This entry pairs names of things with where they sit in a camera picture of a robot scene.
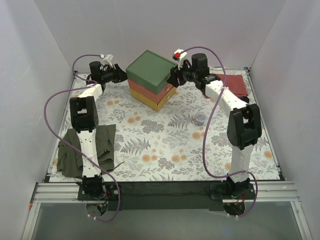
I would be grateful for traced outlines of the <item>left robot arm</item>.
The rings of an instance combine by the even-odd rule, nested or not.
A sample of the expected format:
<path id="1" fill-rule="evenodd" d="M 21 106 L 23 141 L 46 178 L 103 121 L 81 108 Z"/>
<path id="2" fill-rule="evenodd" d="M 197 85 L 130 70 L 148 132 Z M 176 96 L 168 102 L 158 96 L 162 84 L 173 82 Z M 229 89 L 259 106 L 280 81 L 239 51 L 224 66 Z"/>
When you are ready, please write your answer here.
<path id="1" fill-rule="evenodd" d="M 86 81 L 86 88 L 79 96 L 69 100 L 71 125 L 79 139 L 82 155 L 82 192 L 95 200 L 106 196 L 106 187 L 103 185 L 102 170 L 99 168 L 96 131 L 99 117 L 96 101 L 103 94 L 106 83 L 121 83 L 127 80 L 126 73 L 118 64 L 110 60 L 93 61 L 89 64 L 91 77 L 94 83 Z"/>

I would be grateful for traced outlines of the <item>pink drawer box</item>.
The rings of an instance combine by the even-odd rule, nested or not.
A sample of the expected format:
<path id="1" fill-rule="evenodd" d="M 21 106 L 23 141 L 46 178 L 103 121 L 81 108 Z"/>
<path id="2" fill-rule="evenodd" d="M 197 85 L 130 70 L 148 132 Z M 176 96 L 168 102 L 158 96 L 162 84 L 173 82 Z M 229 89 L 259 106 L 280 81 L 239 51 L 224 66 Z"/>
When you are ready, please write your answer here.
<path id="1" fill-rule="evenodd" d="M 168 83 L 158 94 L 155 94 L 150 90 L 146 89 L 145 87 L 139 85 L 138 83 L 132 81 L 131 79 L 128 79 L 128 85 L 137 93 L 141 94 L 142 96 L 148 98 L 149 100 L 157 104 L 165 97 L 165 95 L 171 89 L 175 89 L 175 87 L 172 84 Z"/>

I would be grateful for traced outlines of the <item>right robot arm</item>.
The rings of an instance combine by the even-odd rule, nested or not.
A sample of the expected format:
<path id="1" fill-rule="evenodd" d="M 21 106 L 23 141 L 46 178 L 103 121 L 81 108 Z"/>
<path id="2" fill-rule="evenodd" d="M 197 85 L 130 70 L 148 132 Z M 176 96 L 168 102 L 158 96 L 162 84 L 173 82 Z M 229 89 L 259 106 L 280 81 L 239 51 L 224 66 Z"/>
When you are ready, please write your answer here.
<path id="1" fill-rule="evenodd" d="M 227 87 L 227 76 L 219 78 L 210 73 L 208 59 L 204 53 L 192 55 L 178 49 L 172 58 L 177 66 L 171 68 L 167 82 L 174 87 L 192 82 L 205 96 L 215 101 L 228 115 L 227 138 L 232 145 L 231 168 L 228 174 L 220 176 L 218 186 L 210 188 L 215 199 L 230 197 L 237 199 L 251 186 L 249 165 L 254 145 L 262 135 L 261 114 L 257 104 L 248 104 L 238 98 Z"/>

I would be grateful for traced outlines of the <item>yellow bottom drawer box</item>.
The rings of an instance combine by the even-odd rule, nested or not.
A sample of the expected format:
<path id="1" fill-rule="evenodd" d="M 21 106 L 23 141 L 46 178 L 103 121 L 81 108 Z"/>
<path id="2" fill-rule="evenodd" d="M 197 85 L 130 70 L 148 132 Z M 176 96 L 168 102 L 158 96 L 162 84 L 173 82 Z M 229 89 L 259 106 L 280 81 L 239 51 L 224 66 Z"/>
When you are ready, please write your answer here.
<path id="1" fill-rule="evenodd" d="M 163 106 L 171 99 L 171 97 L 176 93 L 176 88 L 173 87 L 168 93 L 164 95 L 164 97 L 158 102 L 153 102 L 151 99 L 143 96 L 141 93 L 138 93 L 137 91 L 130 89 L 130 94 L 135 99 L 139 100 L 140 102 L 144 103 L 148 107 L 152 108 L 155 111 L 160 111 Z"/>

